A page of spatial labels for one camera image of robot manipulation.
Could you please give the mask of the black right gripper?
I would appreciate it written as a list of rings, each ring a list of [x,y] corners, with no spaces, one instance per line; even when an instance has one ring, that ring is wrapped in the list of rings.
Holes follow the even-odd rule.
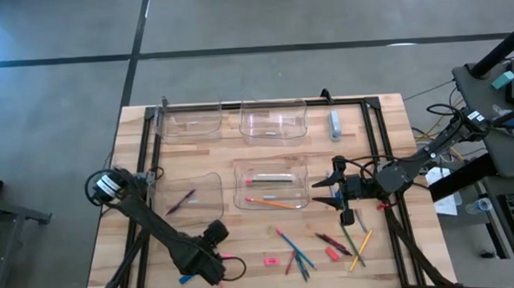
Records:
[[[346,166],[350,164],[358,168],[358,174],[346,175]],[[373,179],[366,178],[372,172],[356,160],[346,159],[343,156],[333,158],[333,173],[325,180],[312,184],[312,187],[331,187],[338,185],[339,197],[314,197],[313,200],[340,210],[339,223],[341,226],[350,226],[355,222],[354,210],[349,205],[353,199],[368,199],[374,195]]]

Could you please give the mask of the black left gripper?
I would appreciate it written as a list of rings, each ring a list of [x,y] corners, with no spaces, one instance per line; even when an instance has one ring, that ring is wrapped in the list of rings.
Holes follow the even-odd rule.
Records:
[[[178,232],[174,248],[178,271],[188,276],[200,275],[210,285],[219,284],[225,278],[225,267],[216,247],[228,235],[227,228],[218,219],[211,222],[202,235]]]

